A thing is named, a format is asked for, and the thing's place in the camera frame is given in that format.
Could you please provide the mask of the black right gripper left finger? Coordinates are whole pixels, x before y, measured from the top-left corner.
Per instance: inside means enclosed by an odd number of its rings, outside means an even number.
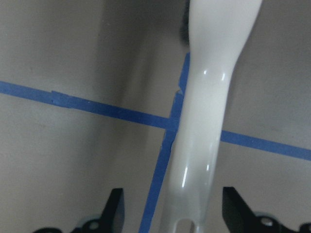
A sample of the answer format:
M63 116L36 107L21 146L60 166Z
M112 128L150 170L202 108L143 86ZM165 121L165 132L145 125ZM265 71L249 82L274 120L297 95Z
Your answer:
M110 192L101 215L74 227L71 233L121 233L124 220L123 188L114 188Z

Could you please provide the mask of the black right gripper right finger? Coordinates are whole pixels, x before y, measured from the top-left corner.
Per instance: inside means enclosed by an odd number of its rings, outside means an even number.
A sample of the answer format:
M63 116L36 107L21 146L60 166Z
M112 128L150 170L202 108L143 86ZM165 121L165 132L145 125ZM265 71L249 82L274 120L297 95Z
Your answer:
M256 215L234 187L223 187L222 217L231 233L294 233L275 218Z

